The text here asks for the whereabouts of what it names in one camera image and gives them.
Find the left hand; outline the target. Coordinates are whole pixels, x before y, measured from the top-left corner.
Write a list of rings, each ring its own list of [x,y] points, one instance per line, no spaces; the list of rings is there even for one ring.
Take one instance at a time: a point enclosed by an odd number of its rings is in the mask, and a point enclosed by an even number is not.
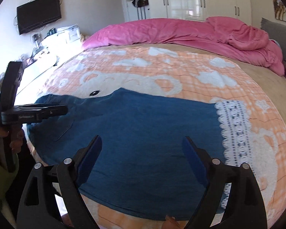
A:
[[[18,154],[21,151],[24,131],[22,125],[13,125],[10,129],[4,129],[0,126],[0,164],[3,165],[6,161],[3,139],[10,137],[9,148],[13,154]]]

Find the right hand red nails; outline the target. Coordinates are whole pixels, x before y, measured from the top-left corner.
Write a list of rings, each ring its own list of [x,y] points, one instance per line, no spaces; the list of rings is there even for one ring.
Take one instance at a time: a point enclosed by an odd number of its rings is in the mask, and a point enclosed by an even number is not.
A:
[[[161,229],[181,229],[181,226],[174,217],[167,215]]]

